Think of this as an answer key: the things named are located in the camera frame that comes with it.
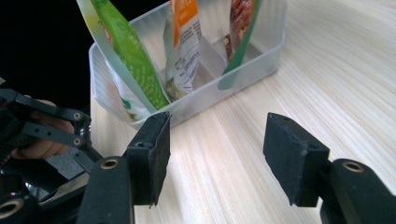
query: wooden table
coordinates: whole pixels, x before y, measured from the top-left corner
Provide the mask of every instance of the wooden table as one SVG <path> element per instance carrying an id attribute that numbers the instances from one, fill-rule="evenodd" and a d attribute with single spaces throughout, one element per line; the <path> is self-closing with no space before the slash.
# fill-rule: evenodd
<path id="1" fill-rule="evenodd" d="M 276 73 L 171 130 L 157 206 L 137 223 L 320 223 L 290 206 L 262 155 L 268 112 L 288 116 L 331 149 L 370 166 L 396 193 L 396 4 L 289 0 Z M 92 99 L 92 142 L 120 155 L 136 131 Z"/>

